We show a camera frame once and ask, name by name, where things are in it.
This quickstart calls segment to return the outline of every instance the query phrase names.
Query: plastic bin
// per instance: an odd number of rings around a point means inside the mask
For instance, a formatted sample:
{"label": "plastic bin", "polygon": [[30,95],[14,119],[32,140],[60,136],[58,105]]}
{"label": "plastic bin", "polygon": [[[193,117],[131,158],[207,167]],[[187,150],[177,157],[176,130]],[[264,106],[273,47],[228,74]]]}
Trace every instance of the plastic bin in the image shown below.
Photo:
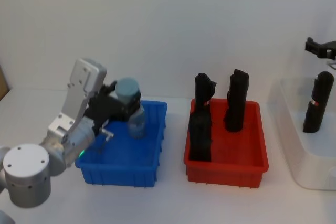
{"label": "plastic bin", "polygon": [[153,187],[159,166],[161,142],[165,128],[167,104],[142,101],[145,111],[145,137],[132,138],[127,123],[112,122],[105,129],[114,138],[105,141],[98,135],[96,141],[76,160],[86,183],[96,185],[120,185]]}
{"label": "plastic bin", "polygon": [[[240,132],[225,130],[223,118],[227,100],[211,99],[212,126],[211,162],[189,160],[190,139],[187,134],[184,163],[188,180],[197,183],[258,188],[262,174],[268,170],[260,107],[247,101],[244,126]],[[194,111],[195,100],[191,104]]]}

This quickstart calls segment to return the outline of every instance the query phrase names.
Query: table surface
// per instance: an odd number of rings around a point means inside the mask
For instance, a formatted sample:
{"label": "table surface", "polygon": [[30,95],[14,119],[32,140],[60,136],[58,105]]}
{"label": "table surface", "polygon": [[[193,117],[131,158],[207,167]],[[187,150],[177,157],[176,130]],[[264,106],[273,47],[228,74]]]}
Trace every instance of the table surface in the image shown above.
{"label": "table surface", "polygon": [[[40,143],[66,93],[14,89],[0,102],[0,144]],[[88,185],[73,165],[52,178],[51,195],[39,207],[14,206],[5,190],[0,209],[17,223],[336,223],[336,192],[307,190],[291,178],[270,106],[261,104],[269,171],[260,188],[187,181],[183,154],[190,100],[168,103],[158,181],[154,188]]]}

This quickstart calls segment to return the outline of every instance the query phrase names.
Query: white wall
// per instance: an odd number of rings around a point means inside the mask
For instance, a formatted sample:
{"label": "white wall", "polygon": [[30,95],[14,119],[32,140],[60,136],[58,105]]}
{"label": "white wall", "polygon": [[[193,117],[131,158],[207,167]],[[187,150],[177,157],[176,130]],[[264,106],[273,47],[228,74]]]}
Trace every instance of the white wall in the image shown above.
{"label": "white wall", "polygon": [[65,89],[74,61],[147,95],[192,97],[206,72],[224,97],[234,68],[266,101],[281,76],[315,74],[308,36],[336,40],[336,0],[0,0],[0,64],[12,87]]}

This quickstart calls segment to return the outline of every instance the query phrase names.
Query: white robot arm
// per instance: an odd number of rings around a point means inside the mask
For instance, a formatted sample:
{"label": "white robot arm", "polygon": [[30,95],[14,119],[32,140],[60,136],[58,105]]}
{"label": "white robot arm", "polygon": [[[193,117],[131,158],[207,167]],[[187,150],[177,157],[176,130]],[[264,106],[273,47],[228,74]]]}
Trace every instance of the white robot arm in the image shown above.
{"label": "white robot arm", "polygon": [[0,192],[7,188],[15,205],[30,208],[46,201],[50,177],[61,174],[94,141],[93,120],[83,115],[106,74],[106,68],[92,60],[77,60],[62,111],[43,142],[0,147]]}

